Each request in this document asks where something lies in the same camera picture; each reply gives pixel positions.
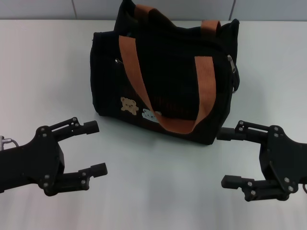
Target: zipper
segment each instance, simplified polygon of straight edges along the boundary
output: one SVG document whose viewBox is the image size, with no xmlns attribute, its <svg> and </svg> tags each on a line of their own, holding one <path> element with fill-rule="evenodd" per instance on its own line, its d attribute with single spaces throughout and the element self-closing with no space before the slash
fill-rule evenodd
<svg viewBox="0 0 307 230">
<path fill-rule="evenodd" d="M 232 57 L 230 55 L 227 55 L 227 59 L 230 62 L 232 73 L 235 73 L 236 72 L 236 67 L 235 67 L 234 61 L 232 60 Z M 115 62 L 117 64 L 123 64 L 123 62 L 120 61 L 118 58 L 115 59 Z"/>
<path fill-rule="evenodd" d="M 118 63 L 118 64 L 123 64 L 123 62 L 120 61 L 118 58 L 115 59 L 115 62 Z"/>
<path fill-rule="evenodd" d="M 227 58 L 228 58 L 228 61 L 230 62 L 232 72 L 235 73 L 236 67 L 235 67 L 234 61 L 232 60 L 232 57 L 230 55 L 227 55 Z"/>
</svg>

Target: bag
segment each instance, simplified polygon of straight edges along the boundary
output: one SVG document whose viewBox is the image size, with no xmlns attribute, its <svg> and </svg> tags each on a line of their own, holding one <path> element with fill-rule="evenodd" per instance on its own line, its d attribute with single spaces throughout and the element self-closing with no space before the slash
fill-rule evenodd
<svg viewBox="0 0 307 230">
<path fill-rule="evenodd" d="M 93 105 L 101 116 L 212 144 L 238 89 L 239 21 L 176 27 L 125 0 L 115 30 L 94 33 Z"/>
</svg>

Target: robotic hand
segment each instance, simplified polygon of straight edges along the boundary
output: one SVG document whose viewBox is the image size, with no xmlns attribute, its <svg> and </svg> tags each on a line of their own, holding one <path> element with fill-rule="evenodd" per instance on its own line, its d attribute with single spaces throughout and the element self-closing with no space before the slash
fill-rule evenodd
<svg viewBox="0 0 307 230">
<path fill-rule="evenodd" d="M 99 132 L 96 121 L 80 125 L 76 117 L 53 126 L 37 129 L 24 146 L 0 136 L 0 193 L 27 184 L 38 184 L 47 196 L 89 189 L 90 177 L 107 174 L 106 164 L 98 164 L 74 173 L 64 173 L 64 155 L 59 141 L 81 134 Z M 16 148 L 4 150 L 4 144 Z"/>
<path fill-rule="evenodd" d="M 285 201 L 307 183 L 307 144 L 292 141 L 279 126 L 261 126 L 239 121 L 236 128 L 221 128 L 219 140 L 247 140 L 260 144 L 260 166 L 265 180 L 226 175 L 223 188 L 242 188 L 245 200 Z"/>
</svg>

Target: teddy bear patch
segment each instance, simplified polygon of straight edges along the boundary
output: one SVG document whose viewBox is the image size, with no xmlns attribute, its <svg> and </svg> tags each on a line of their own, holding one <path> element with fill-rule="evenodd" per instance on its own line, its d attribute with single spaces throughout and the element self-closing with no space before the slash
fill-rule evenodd
<svg viewBox="0 0 307 230">
<path fill-rule="evenodd" d="M 133 115 L 136 115 L 136 111 L 139 110 L 139 108 L 136 106 L 136 102 L 134 100 L 121 97 L 121 102 L 123 103 L 123 107 L 121 108 L 122 111 L 129 111 Z"/>
<path fill-rule="evenodd" d="M 148 109 L 143 109 L 142 116 L 147 120 L 159 123 L 155 115 Z"/>
</svg>

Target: bag handle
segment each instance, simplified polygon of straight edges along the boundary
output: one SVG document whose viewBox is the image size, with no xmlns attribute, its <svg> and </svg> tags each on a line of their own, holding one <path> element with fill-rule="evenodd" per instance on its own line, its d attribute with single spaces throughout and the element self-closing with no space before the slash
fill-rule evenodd
<svg viewBox="0 0 307 230">
<path fill-rule="evenodd" d="M 221 28 L 220 21 L 205 20 L 201 22 L 201 34 L 205 36 L 207 34 L 216 35 L 216 31 Z"/>
<path fill-rule="evenodd" d="M 134 17 L 142 21 L 144 23 L 148 23 L 149 19 L 149 12 L 152 12 L 152 16 L 155 18 L 154 21 L 156 23 L 159 23 L 163 26 L 170 26 L 170 27 L 176 27 L 164 14 L 160 13 L 156 8 L 151 6 L 145 6 L 137 4 L 134 9 Z M 201 22 L 201 34 L 202 36 L 205 35 L 214 35 L 216 34 L 216 31 L 221 28 L 220 21 L 210 21 L 205 20 Z"/>
<path fill-rule="evenodd" d="M 151 12 L 151 16 L 153 16 L 155 19 L 154 21 L 158 24 L 161 24 L 163 26 L 170 26 L 170 27 L 176 27 L 164 14 L 162 14 L 160 11 L 158 11 L 156 8 L 150 7 L 150 6 L 144 6 L 137 4 L 134 9 L 134 17 L 142 21 L 144 23 L 148 23 L 149 18 L 149 12 Z"/>
<path fill-rule="evenodd" d="M 216 83 L 212 57 L 195 57 L 200 97 L 199 111 L 196 120 L 183 120 L 164 117 L 153 110 L 143 82 L 135 38 L 119 36 L 119 49 L 127 77 L 132 87 L 165 130 L 179 134 L 189 134 L 210 113 L 216 98 Z"/>
</svg>

